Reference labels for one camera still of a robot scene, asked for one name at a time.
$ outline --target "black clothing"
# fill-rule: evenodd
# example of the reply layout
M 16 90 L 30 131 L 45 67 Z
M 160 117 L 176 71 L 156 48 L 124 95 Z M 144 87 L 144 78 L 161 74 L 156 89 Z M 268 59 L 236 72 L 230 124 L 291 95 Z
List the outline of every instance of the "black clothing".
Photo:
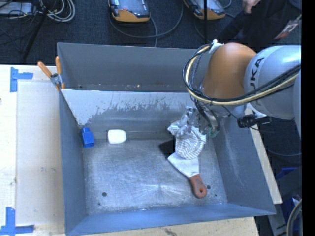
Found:
M 259 52 L 279 40 L 275 37 L 289 20 L 296 19 L 302 11 L 301 0 L 261 0 L 252 7 L 251 14 L 241 11 L 217 36 L 219 43 L 237 42 Z

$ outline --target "wooden handle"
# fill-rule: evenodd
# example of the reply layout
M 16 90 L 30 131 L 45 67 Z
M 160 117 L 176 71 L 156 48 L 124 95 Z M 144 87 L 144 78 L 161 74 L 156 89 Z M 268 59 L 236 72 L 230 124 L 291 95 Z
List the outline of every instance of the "wooden handle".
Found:
M 61 74 L 61 65 L 60 65 L 60 59 L 58 56 L 56 56 L 55 58 L 55 63 L 56 63 L 57 73 Z
M 189 178 L 193 192 L 197 198 L 204 198 L 207 195 L 207 188 L 203 184 L 201 177 L 199 174 L 193 175 L 192 177 Z
M 56 56 L 55 58 L 55 63 L 56 63 L 56 68 L 57 68 L 57 73 L 61 74 L 62 70 L 61 70 L 61 65 L 60 65 L 60 58 L 59 56 Z M 61 84 L 61 89 L 64 89 L 64 82 Z
M 37 65 L 40 67 L 40 69 L 43 70 L 43 72 L 47 75 L 47 77 L 50 78 L 50 76 L 52 76 L 51 71 L 48 70 L 47 66 L 44 65 L 43 62 L 37 62 Z

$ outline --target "blue block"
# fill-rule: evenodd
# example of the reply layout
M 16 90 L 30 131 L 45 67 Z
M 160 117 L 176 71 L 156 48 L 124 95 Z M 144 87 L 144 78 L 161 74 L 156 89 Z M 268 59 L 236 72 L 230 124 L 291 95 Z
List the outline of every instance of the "blue block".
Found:
M 81 141 L 84 148 L 94 146 L 94 136 L 88 127 L 84 127 L 81 129 Z

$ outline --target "robotic arm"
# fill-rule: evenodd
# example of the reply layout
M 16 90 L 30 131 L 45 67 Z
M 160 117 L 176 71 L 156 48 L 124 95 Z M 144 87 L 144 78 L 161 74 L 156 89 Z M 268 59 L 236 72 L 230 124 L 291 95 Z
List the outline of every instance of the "robotic arm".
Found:
M 210 55 L 208 67 L 202 82 L 194 86 L 198 61 L 205 53 Z M 189 134 L 196 123 L 201 134 L 210 130 L 215 137 L 220 119 L 230 115 L 240 128 L 269 122 L 270 117 L 294 119 L 301 137 L 300 45 L 273 46 L 256 53 L 239 43 L 222 45 L 214 40 L 187 61 L 183 79 L 195 107 L 183 113 L 177 137 Z M 253 114 L 245 115 L 246 108 Z

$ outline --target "person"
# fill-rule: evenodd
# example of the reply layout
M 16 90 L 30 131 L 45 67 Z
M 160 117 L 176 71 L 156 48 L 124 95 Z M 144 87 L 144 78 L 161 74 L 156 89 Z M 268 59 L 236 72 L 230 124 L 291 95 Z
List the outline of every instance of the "person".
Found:
M 302 17 L 302 0 L 242 0 L 242 6 L 217 36 L 219 43 L 241 43 L 258 53 L 286 37 Z

